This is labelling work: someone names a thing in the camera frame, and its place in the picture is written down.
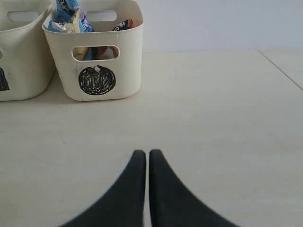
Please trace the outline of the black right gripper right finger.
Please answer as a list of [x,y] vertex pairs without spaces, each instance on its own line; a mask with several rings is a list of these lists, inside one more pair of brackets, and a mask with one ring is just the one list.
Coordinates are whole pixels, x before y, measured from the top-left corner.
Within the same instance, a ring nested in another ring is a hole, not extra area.
[[200,201],[178,178],[163,152],[149,153],[149,204],[153,227],[235,227]]

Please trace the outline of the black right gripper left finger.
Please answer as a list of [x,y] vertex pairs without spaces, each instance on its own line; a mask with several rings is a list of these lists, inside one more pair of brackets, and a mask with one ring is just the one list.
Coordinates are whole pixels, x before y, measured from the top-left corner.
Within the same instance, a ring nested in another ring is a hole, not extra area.
[[94,204],[63,227],[142,227],[146,154],[135,150],[113,185]]

